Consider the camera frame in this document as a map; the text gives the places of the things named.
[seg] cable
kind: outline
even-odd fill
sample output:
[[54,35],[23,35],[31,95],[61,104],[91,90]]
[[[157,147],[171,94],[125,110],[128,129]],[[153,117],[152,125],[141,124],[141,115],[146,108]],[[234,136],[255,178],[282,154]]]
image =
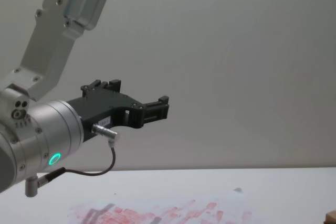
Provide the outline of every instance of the cable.
[[111,148],[112,151],[112,164],[110,165],[109,168],[107,168],[106,170],[100,172],[100,173],[84,173],[84,172],[80,172],[78,170],[70,170],[70,169],[66,169],[66,173],[75,173],[75,174],[79,174],[79,175],[84,175],[84,176],[100,176],[100,175],[104,175],[106,173],[108,173],[109,171],[111,171],[116,163],[116,151],[114,150],[114,148]]

